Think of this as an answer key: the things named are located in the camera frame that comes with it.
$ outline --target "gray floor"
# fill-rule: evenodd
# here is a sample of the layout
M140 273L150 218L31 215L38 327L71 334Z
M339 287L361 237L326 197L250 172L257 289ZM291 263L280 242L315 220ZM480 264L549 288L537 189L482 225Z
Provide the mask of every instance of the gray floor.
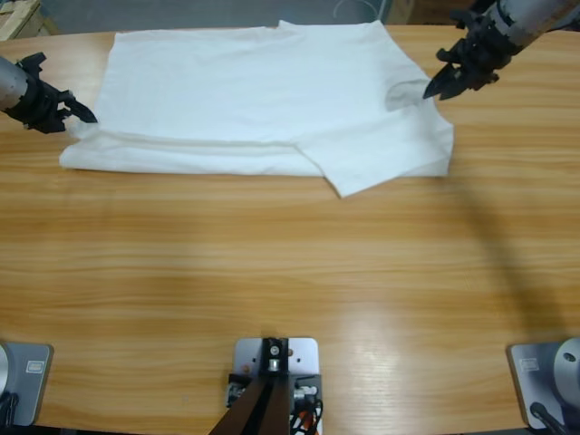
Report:
M117 30L353 24L375 19L361 0L43 0L43 9L64 34ZM381 0L365 0L377 11Z

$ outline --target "black cable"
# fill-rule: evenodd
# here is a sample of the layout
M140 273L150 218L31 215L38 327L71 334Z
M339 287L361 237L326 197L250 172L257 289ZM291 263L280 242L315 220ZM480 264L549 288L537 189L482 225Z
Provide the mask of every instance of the black cable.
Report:
M323 417L323 410L324 410L323 401L321 401L320 399L317 399L314 402L314 412L313 412L313 415L316 415L316 421L310 427L310 429L306 432L305 435L315 435L316 434L316 430L318 429L318 423L320 422L320 419Z
M529 407L530 412L534 417L546 426L546 428L554 435L570 435L570 432L562 423L560 423L556 418L548 412L546 407L535 401Z
M301 377L301 378L296 378L296 379L295 379L295 382L294 382L294 384L295 384L295 386L296 386L296 388L297 388L297 387L299 387L299 386L300 386L300 385L298 384L298 382L299 382L299 381L305 381L306 379L314 379L314 378L317 378L318 376L319 376L318 374L311 374L311 375L309 375L309 376L303 376L303 377Z
M292 420L290 421L290 431L292 432L292 435L298 433L298 429L300 429L300 427L302 426L302 422L300 421L300 424L295 428L297 421L298 421L298 412L292 416Z
M5 392L0 396L0 429L12 427L15 421L18 395Z
M566 24L559 25L558 27L552 27L548 32L554 32L555 30L564 30L568 27L571 30L577 30L577 26L580 25L580 16L576 16L572 20L568 21Z

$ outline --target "silver cylinder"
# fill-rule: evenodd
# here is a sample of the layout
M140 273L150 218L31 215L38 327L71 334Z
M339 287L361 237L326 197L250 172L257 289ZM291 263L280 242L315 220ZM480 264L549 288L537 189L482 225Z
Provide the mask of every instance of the silver cylinder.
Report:
M488 14L499 32L527 47L578 6L578 0L497 0Z
M557 393L570 406L580 410L580 338L566 340L554 359Z
M0 111L18 104L27 88L26 73L0 56Z
M269 372L277 372L280 370L280 360L269 360L268 364L268 371Z
M8 353L0 343L0 395L4 392L8 383Z

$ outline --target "fabric fold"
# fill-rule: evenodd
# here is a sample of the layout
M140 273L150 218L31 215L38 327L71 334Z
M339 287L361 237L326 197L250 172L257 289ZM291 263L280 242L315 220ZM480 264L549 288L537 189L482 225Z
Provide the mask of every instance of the fabric fold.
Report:
M442 176L453 127L381 23L117 34L66 168L324 176L341 196Z

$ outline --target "cable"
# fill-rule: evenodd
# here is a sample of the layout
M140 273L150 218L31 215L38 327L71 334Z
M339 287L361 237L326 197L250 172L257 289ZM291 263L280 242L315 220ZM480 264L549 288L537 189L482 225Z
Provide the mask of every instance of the cable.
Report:
M562 423L560 423L552 414L548 412L546 407L535 401L529 407L530 412L534 417L546 426L546 428L554 435L570 435L570 432Z
M316 430L318 429L318 423L320 422L320 419L323 417L323 410L324 410L323 401L318 399L317 401L314 402L314 414L316 415L316 421L310 427L310 429L308 430L308 432L305 435L315 435L316 434Z
M295 386L295 388L298 388L300 386L300 385L298 385L298 383L300 381L306 381L307 379L315 379L318 376L319 376L318 374L310 374L308 376L302 376L301 378L296 378L295 382L294 382L294 386Z
M571 30L576 30L576 27L578 25L580 25L580 16L566 24L559 25L558 27L552 27L550 30L548 30L548 32L554 32L555 30L564 30L567 29L568 27L570 27Z
M10 428L15 420L18 395L5 392L0 396L0 429Z
M379 14L377 18L381 20L381 23L387 23L387 17L385 16L384 11L391 11L392 0L381 0L381 6L379 7Z
M374 5L373 5L372 3L368 2L367 0L352 0L352 1L353 1L353 2L362 3L362 4L364 4L364 5L367 5L367 6L369 6L369 7L372 9L372 11L374 12L374 19L375 19L375 20L379 20L379 19L380 19L380 17L379 17L379 11L377 11L377 8L376 8L376 7L374 7ZM338 19L338 9L341 7L341 5L342 5L344 2L346 2L346 0L340 0L340 1L339 1L339 2L336 4L336 6L334 7L334 10L333 10L333 18L334 18L335 20L337 20L337 19Z

